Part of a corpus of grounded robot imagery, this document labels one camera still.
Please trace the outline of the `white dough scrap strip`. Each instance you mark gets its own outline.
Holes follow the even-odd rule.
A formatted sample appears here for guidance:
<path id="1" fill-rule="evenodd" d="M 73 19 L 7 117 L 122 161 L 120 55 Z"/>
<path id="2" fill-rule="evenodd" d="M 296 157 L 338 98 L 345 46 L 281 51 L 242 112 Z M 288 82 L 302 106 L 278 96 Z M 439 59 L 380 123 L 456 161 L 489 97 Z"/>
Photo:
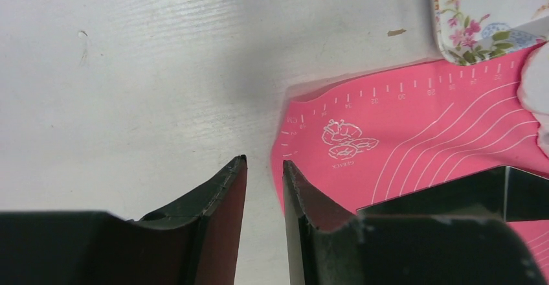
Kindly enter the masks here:
<path id="1" fill-rule="evenodd" d="M 548 157 L 548 116 L 542 115 L 537 120 L 539 123 L 537 145 L 544 155 Z"/>

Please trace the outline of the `pink silicone baking mat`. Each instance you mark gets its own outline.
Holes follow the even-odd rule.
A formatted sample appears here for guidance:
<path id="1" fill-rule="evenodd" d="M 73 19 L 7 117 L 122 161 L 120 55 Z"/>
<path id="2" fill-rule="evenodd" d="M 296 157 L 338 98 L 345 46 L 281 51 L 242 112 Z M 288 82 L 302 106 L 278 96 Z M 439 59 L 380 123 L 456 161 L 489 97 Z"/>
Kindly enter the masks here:
<path id="1" fill-rule="evenodd" d="M 352 213 L 496 166 L 548 179 L 539 123 L 517 98 L 528 55 L 383 71 L 290 103 L 271 153 L 283 212 L 285 161 Z M 547 284 L 548 219 L 511 228 L 541 262 Z"/>

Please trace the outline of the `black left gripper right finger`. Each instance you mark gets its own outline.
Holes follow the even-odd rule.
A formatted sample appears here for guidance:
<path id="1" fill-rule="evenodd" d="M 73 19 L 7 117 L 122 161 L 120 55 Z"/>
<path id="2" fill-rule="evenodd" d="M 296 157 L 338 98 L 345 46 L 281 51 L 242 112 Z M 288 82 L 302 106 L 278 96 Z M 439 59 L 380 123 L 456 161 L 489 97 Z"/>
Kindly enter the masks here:
<path id="1" fill-rule="evenodd" d="M 283 164 L 292 284 L 544 284 L 525 238 L 498 218 L 347 211 Z M 525 221 L 542 224 L 544 220 Z"/>

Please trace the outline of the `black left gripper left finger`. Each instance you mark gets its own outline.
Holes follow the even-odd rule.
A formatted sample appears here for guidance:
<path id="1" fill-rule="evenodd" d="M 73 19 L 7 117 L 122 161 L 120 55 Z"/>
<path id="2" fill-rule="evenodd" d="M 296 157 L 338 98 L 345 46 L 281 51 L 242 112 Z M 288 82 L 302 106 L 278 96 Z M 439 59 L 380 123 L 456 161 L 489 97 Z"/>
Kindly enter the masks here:
<path id="1" fill-rule="evenodd" d="M 2 284 L 233 284 L 247 186 L 239 155 L 139 220 L 106 211 L 1 213 Z"/>

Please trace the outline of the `white dough lump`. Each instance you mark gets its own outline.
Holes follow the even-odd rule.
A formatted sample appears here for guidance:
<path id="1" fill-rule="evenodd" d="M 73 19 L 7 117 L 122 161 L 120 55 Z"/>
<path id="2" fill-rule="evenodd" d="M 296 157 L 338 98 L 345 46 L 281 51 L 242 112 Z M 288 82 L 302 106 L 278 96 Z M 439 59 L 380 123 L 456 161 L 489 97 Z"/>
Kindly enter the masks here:
<path id="1" fill-rule="evenodd" d="M 517 94 L 525 109 L 548 115 L 548 43 L 528 55 Z"/>

